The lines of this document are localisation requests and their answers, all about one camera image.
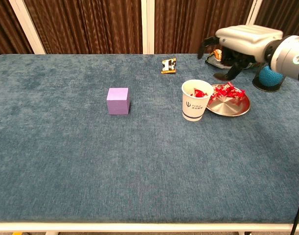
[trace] blue ball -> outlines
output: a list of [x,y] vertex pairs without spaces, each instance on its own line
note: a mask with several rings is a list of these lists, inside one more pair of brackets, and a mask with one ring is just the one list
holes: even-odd
[[283,78],[281,73],[272,71],[269,66],[263,67],[259,72],[259,81],[266,87],[272,87],[279,84]]

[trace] small object on table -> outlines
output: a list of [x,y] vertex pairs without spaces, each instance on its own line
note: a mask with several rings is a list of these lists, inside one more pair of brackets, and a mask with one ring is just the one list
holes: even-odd
[[194,94],[190,94],[190,96],[196,98],[203,98],[204,96],[207,96],[207,93],[204,93],[201,90],[194,88]]
[[173,58],[173,59],[169,59],[169,60],[163,60],[162,64],[163,64],[163,68],[161,73],[176,73],[176,69],[175,69],[175,63],[176,63],[177,59]]
[[221,61],[222,60],[222,51],[220,49],[216,49],[213,51],[213,54],[214,54],[214,58],[217,60],[217,61]]
[[268,63],[262,63],[253,79],[253,85],[264,92],[277,92],[284,79],[285,76],[272,71]]
[[212,92],[213,87],[205,81],[192,79],[184,82],[182,84],[183,117],[189,121],[199,121],[203,117]]
[[222,116],[236,117],[248,112],[251,102],[245,94],[244,90],[234,87],[233,84],[217,84],[212,85],[214,93],[208,102],[207,109]]
[[129,88],[109,88],[107,106],[110,115],[129,114]]

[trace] gold candy wrapper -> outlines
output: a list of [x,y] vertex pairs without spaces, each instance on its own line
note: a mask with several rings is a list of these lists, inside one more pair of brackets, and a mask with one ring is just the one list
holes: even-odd
[[163,60],[162,64],[163,64],[163,68],[161,73],[176,73],[176,69],[175,67],[175,62],[177,61],[176,58],[173,59],[169,59],[169,60]]

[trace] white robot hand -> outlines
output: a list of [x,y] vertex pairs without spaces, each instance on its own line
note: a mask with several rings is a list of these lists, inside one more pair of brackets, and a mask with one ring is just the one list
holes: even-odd
[[280,30],[258,25],[221,28],[214,37],[201,44],[198,58],[204,54],[205,47],[220,44],[223,46],[223,61],[229,59],[229,54],[234,59],[227,74],[214,75],[220,80],[234,79],[250,62],[267,62],[273,71],[299,80],[299,36],[282,36]]

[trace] wrapped candy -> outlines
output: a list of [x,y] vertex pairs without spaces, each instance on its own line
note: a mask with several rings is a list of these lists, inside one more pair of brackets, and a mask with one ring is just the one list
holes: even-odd
[[220,49],[214,50],[212,54],[214,54],[214,57],[216,58],[217,61],[221,61],[222,51]]
[[219,95],[219,89],[217,87],[214,88],[213,94],[210,99],[215,100],[217,96]]
[[204,96],[207,96],[207,93],[204,93],[201,90],[194,88],[194,95],[193,94],[190,95],[193,97],[202,98]]
[[237,88],[234,88],[232,90],[230,90],[230,92],[228,93],[228,97],[233,97],[233,98],[242,98],[245,94],[245,90],[240,90]]
[[232,98],[242,98],[245,94],[245,90],[240,90],[231,82],[228,82],[224,85],[219,85],[214,88],[213,94],[211,96],[212,100],[216,100],[217,97],[232,97]]
[[232,89],[234,89],[234,85],[228,82],[219,89],[219,94],[220,96],[226,96]]

